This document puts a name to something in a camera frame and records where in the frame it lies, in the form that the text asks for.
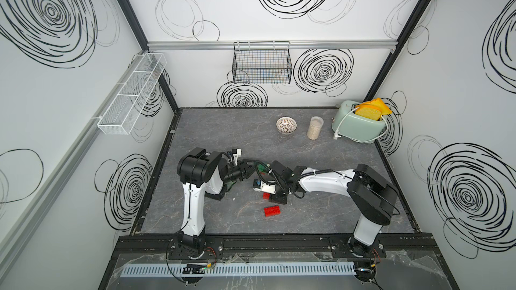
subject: metal frame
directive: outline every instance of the metal frame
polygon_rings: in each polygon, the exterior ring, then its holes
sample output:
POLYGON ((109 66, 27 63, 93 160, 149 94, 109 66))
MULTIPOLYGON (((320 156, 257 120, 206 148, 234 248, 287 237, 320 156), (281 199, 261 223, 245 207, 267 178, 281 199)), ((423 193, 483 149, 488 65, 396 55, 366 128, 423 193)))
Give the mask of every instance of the metal frame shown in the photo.
POLYGON ((416 4, 416 7, 412 11, 412 14, 410 14, 409 19, 407 20, 407 23, 403 27, 402 32, 400 33, 398 37, 398 45, 394 52, 390 54, 387 59, 384 62, 384 65, 382 65, 382 68, 380 69, 380 72, 376 76, 376 79, 371 85, 371 88, 369 89, 369 92, 367 92, 367 95, 364 98, 364 101, 370 101, 374 99, 376 93, 378 92, 378 89, 382 86, 382 83, 385 80, 385 77, 387 77, 387 74, 389 74, 390 69, 394 65, 394 62, 398 58, 398 56, 401 54, 403 47, 405 46, 405 43, 409 40, 410 35, 414 31, 414 29, 417 26, 417 23, 421 19, 421 16, 425 12, 426 8, 430 4, 431 0, 419 0, 416 4))
MULTIPOLYGON (((242 252, 332 252, 339 256, 339 244, 345 243, 351 234, 207 234, 207 240, 222 242, 222 251, 214 247, 218 257, 223 253, 242 252)), ((168 252, 169 241, 174 234, 142 234, 138 236, 121 236, 115 245, 106 271, 99 285, 99 290, 105 290, 111 278, 119 256, 122 254, 163 254, 168 252)), ((435 253, 444 274, 453 290, 459 287, 444 260, 432 234, 381 234, 378 242, 382 244, 382 255, 385 251, 397 250, 427 250, 435 253)), ((354 258, 350 261, 363 261, 354 258)))
MULTIPOLYGON (((270 41, 270 42, 254 42, 254 41, 209 41, 209 42, 149 42, 150 50, 233 50, 233 44, 239 42, 242 49, 245 49, 248 43, 252 43, 253 49, 274 49, 287 48, 287 45, 280 42, 288 41, 270 41)), ((353 48, 387 48, 395 49, 398 42, 393 39, 378 39, 376 41, 290 41, 290 49, 353 49, 353 48)))
MULTIPOLYGON (((127 22, 129 23, 129 26, 132 29, 132 32, 134 36, 136 37, 136 40, 138 41, 141 49, 146 50, 148 49, 148 41, 147 37, 145 36, 144 30, 141 28, 141 25, 138 21, 138 18, 136 17, 136 14, 134 10, 132 9, 131 3, 129 0, 117 0, 118 4, 120 6, 120 9, 124 13, 124 16, 127 19, 127 22)), ((174 113, 177 113, 179 111, 179 107, 177 106, 177 102, 174 99, 174 95, 172 95, 172 92, 170 90, 170 87, 167 84, 167 81, 163 78, 163 76, 160 76, 158 79, 159 86, 163 90, 163 93, 165 97, 168 100, 168 103, 170 104, 170 107, 172 108, 172 111, 174 113)))
POLYGON ((382 150, 378 140, 375 141, 375 146, 376 146, 376 150, 380 154, 380 158, 382 159, 382 162, 384 163, 385 169, 387 170, 387 173, 389 174, 390 181, 398 189, 399 201, 402 203, 403 209, 405 210, 405 213, 409 219, 410 226, 412 226, 412 229, 414 229, 415 233, 421 233, 421 229, 419 228, 419 225, 417 224, 416 219, 414 218, 414 214, 412 213, 412 210, 409 207, 409 203, 407 202, 407 199, 405 198, 405 195, 403 194, 402 188, 399 186, 396 176, 394 176, 394 172, 392 171, 389 161, 387 160, 387 157, 385 156, 384 151, 382 150))
MULTIPOLYGON (((129 0, 118 0, 122 11, 124 12, 127 21, 129 22, 140 46, 143 49, 152 49, 152 50, 206 50, 206 49, 233 49, 233 43, 235 41, 230 42, 148 42, 146 40, 143 29, 141 28, 138 19, 136 18, 136 14, 134 13, 129 0)), ((390 54, 384 62, 384 65, 380 69, 376 79, 374 80, 369 92, 367 93, 365 100, 371 100, 374 98, 374 95, 377 93, 378 89, 382 85, 385 77, 389 73, 391 67, 394 65, 397 57, 400 55, 403 46, 407 42, 410 37, 410 34, 415 29, 419 19, 422 14, 426 10, 430 3, 430 0, 419 0, 414 8, 411 16, 409 17, 406 25, 404 26, 398 41, 291 41, 291 49, 313 49, 313 48, 390 48, 393 49, 392 54, 390 54)), ((170 88, 166 85, 166 81, 163 77, 160 77, 159 84, 164 91, 167 100, 170 103, 170 106, 176 117, 173 119, 173 123, 171 124, 171 129, 177 126, 177 122, 181 115, 181 109, 178 108, 175 99, 173 98, 170 88)), ((129 236, 123 236, 119 238, 117 245, 113 251, 112 258, 108 263, 106 268, 106 272, 104 274, 104 278, 100 284, 99 289, 104 289, 107 286, 107 282, 113 272, 113 269, 116 265, 116 261, 118 259, 119 254, 121 253, 165 253, 166 248, 168 246, 169 240, 173 237, 172 234, 139 234, 141 230, 141 226, 145 220, 145 213, 150 204, 152 194, 158 182, 159 174, 163 168, 164 159, 166 158, 167 151, 170 148, 171 140, 173 138, 173 133, 169 132, 167 138, 164 141, 164 145, 162 147, 162 151, 160 152, 160 156, 158 158, 158 164, 156 165, 155 171, 153 172, 152 182, 149 184, 149 187, 145 193, 144 201, 141 204, 141 207, 138 212, 137 220, 132 228, 132 233, 129 236)), ((397 184, 396 178, 394 177, 392 170, 388 164, 387 159, 385 158, 379 144, 376 143, 378 151, 382 157, 385 167, 388 170, 389 176, 391 180, 397 184)), ((395 250, 395 249, 429 249, 433 250, 436 255, 438 255, 439 263, 441 264, 444 272, 446 273, 448 280, 450 281, 450 285, 453 289, 458 289, 458 286, 451 274, 446 262, 442 258, 441 252, 437 247, 433 237, 430 234, 421 233, 419 227, 415 220, 413 220, 412 213, 410 208, 406 206, 406 200, 403 196, 403 193, 400 193, 400 200, 403 203, 403 208, 406 210, 408 216, 411 217, 412 227, 416 230, 414 234, 381 234, 379 235, 379 239, 384 245, 385 250, 395 250)), ((339 238, 343 240, 345 237, 348 237, 350 234, 285 234, 285 235, 267 235, 267 234, 208 234, 207 236, 212 238, 223 238, 224 242, 224 251, 244 251, 245 249, 251 251, 284 251, 290 250, 293 248, 296 250, 313 250, 314 248, 318 249, 328 249, 331 248, 330 240, 339 238), (310 246, 306 244, 306 238, 310 238, 313 243, 310 246), (280 244, 288 244, 288 248, 282 247, 280 244)))
POLYGON ((156 160, 156 166, 154 166, 154 171, 152 172, 151 180, 149 181, 149 184, 145 191, 144 198, 140 203, 140 208, 138 209, 136 218, 132 223, 132 229, 130 233, 131 235, 139 234, 142 226, 144 225, 147 209, 151 204, 152 196, 154 195, 154 190, 156 189, 156 186, 158 184, 159 176, 161 175, 161 171, 163 170, 164 162, 167 159, 168 150, 170 149, 170 144, 172 143, 172 139, 174 138, 174 133, 177 128, 177 124, 179 123, 179 119, 181 118, 181 113, 183 113, 183 110, 179 109, 179 111, 172 118, 172 122, 168 129, 167 136, 164 139, 161 151, 158 155, 158 159, 156 160))

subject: table surface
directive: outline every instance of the table surface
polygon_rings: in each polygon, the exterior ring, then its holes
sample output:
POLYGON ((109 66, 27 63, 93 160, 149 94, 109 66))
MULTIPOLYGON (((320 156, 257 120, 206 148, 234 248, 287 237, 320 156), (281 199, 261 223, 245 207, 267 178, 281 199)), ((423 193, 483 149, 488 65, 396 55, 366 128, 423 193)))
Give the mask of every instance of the table surface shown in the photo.
MULTIPOLYGON (((346 138, 333 140, 335 108, 191 108, 184 109, 159 177, 141 233, 175 233, 183 220, 183 187, 177 175, 179 160, 195 147, 206 151, 242 149, 242 157, 272 163, 278 160, 294 169, 345 170, 367 164, 389 180, 374 144, 346 138), (276 120, 282 116, 297 121, 291 135, 279 133, 276 120), (319 139, 306 136, 310 119, 319 116, 324 125, 319 139)), ((265 217, 264 208, 277 205, 252 189, 251 176, 237 182, 221 201, 206 198, 206 233, 352 233, 360 211, 351 198, 325 192, 306 193, 303 199, 288 197, 279 205, 281 214, 265 217)), ((398 200, 401 215, 392 217, 383 233, 413 233, 398 200)))

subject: white wall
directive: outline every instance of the white wall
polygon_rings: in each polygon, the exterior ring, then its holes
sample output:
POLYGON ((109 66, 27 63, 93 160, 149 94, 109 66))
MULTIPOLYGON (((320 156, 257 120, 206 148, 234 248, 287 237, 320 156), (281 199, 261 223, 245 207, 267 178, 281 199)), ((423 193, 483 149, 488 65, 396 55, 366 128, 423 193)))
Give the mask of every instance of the white wall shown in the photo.
POLYGON ((513 289, 516 3, 436 1, 378 93, 406 96, 392 97, 401 115, 382 144, 460 288, 513 289))
POLYGON ((140 49, 116 0, 0 5, 1 245, 140 49))
POLYGON ((130 0, 149 41, 195 41, 194 27, 205 41, 216 40, 219 31, 221 41, 396 39, 384 32, 385 21, 399 32, 417 2, 408 0, 400 14, 389 17, 405 0, 272 1, 130 0))
MULTIPOLYGON (((272 1, 130 0, 149 41, 241 42, 397 39, 418 0, 272 1)), ((389 54, 386 49, 343 51, 314 52, 303 72, 299 63, 303 58, 299 58, 307 53, 291 50, 294 70, 289 84, 260 84, 251 79, 251 84, 237 86, 226 84, 232 51, 165 53, 171 61, 167 69, 181 107, 334 106, 345 99, 361 101, 389 54), (352 55, 354 61, 343 55, 352 55), (348 67, 350 74, 335 68, 337 63, 348 67), (319 89, 311 89, 310 84, 319 89), (230 103, 220 103, 224 97, 230 103)))
POLYGON ((234 84, 231 50, 162 53, 179 107, 237 107, 334 106, 348 99, 362 101, 389 52, 291 50, 290 84, 234 84))
POLYGON ((99 287, 118 236, 136 217, 170 126, 172 110, 160 104, 155 116, 140 115, 136 127, 145 129, 139 137, 99 134, 1 290, 99 287))
MULTIPOLYGON (((116 0, 0 0, 0 6, 2 248, 140 48, 116 0)), ((172 119, 159 87, 145 110, 131 135, 100 133, 0 289, 99 286, 172 119)))

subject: aluminum rail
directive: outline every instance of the aluminum rail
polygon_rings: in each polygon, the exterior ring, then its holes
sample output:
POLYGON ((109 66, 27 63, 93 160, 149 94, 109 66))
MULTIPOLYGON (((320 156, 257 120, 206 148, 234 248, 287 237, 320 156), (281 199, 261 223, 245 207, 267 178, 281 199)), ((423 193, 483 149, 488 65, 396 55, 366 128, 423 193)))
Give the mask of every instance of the aluminum rail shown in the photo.
MULTIPOLYGON (((285 41, 205 41, 205 42, 149 42, 150 51, 167 50, 216 50, 233 49, 233 44, 239 43, 241 49, 286 49, 285 41)), ((379 39, 375 41, 290 41, 290 49, 356 49, 356 48, 387 48, 395 49, 398 42, 393 39, 379 39)))

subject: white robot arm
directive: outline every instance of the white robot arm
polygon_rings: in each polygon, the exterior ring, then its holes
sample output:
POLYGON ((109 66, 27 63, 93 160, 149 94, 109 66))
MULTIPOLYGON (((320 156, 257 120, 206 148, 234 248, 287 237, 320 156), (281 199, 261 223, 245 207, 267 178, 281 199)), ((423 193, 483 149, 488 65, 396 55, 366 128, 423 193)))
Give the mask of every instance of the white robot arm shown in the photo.
POLYGON ((390 224, 397 199, 396 188, 367 165, 359 164, 357 169, 346 171, 318 171, 298 166, 292 171, 277 161, 266 165, 248 159, 236 161, 236 154, 233 156, 230 166, 220 152, 196 148, 177 166, 185 196, 183 225, 178 231, 178 239, 190 256, 200 255, 204 248, 204 196, 220 200, 226 191, 225 183, 242 181, 255 172, 259 179, 255 179, 253 187, 271 193, 272 202, 286 204, 289 194, 310 191, 351 197, 361 211, 349 240, 350 249, 357 256, 366 255, 382 226, 390 224), (272 180, 264 181, 262 174, 272 180))

